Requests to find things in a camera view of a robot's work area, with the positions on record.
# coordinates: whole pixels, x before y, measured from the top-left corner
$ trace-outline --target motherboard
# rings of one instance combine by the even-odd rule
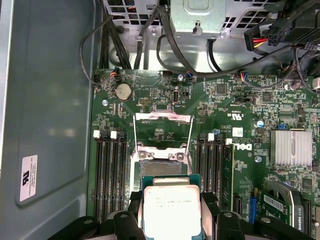
[[[104,222],[126,209],[143,176],[200,174],[201,191],[214,192],[222,210],[250,223],[273,216],[320,239],[319,100],[292,90],[294,79],[259,89],[236,75],[99,69],[95,77],[109,81],[93,89],[89,216]]]

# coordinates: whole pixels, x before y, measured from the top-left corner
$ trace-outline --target silver heatsink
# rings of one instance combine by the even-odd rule
[[[271,131],[270,163],[272,165],[312,165],[312,132]]]

